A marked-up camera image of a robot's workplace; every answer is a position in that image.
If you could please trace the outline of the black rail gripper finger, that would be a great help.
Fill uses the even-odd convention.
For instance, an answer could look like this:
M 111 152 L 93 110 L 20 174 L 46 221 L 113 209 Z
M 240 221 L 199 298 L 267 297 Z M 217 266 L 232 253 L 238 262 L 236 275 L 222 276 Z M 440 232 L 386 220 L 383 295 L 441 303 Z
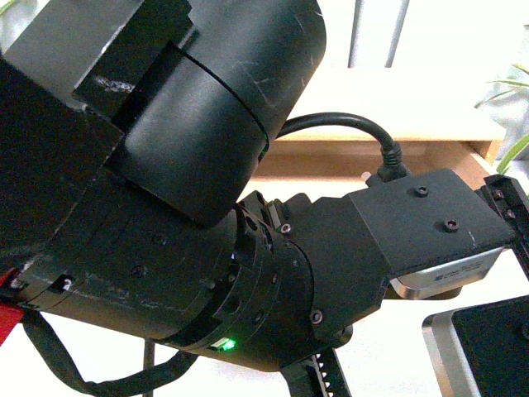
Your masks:
M 528 279 L 528 196 L 517 179 L 490 175 L 475 193 L 513 230 L 510 243 L 518 264 Z

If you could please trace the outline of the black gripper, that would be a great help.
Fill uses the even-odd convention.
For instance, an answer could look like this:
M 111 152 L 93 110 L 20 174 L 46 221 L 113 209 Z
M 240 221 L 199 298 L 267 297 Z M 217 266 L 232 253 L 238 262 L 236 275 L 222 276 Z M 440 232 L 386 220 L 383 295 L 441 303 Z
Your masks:
M 232 364 L 282 374 L 293 396 L 349 394 L 336 349 L 379 309 L 394 273 L 390 199 L 382 189 L 296 195 L 279 207 L 293 224 L 286 235 L 258 193 L 235 206 L 236 260 L 260 277 L 231 327 Z

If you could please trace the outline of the grey padded gripper finger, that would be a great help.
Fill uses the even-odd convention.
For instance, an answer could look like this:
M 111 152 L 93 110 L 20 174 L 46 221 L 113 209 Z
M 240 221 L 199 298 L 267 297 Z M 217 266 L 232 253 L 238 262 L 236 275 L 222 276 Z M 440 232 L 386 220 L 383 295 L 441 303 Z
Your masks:
M 528 297 L 428 316 L 422 334 L 443 396 L 528 395 Z

